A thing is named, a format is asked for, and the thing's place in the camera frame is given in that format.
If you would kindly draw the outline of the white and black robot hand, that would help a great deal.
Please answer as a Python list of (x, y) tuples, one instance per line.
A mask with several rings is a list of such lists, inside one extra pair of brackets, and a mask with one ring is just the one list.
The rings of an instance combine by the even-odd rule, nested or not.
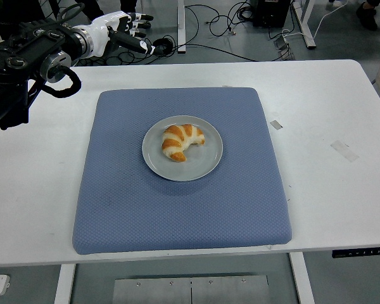
[(151, 15), (117, 11), (96, 18), (90, 25), (81, 27), (85, 32), (87, 57), (101, 57), (107, 43), (122, 46), (128, 50), (155, 56), (163, 51), (139, 38), (139, 29), (148, 29), (153, 20)]

